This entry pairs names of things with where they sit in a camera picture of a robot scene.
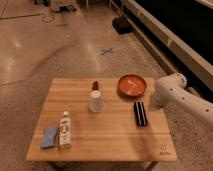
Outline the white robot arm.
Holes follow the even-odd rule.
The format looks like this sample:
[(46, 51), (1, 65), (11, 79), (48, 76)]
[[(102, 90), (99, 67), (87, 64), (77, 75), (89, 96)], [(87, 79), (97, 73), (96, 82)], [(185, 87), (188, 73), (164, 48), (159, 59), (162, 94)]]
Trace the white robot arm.
[(168, 102), (176, 103), (213, 131), (213, 103), (189, 93), (186, 86), (187, 79), (181, 73), (159, 78), (150, 95), (150, 105), (160, 109)]

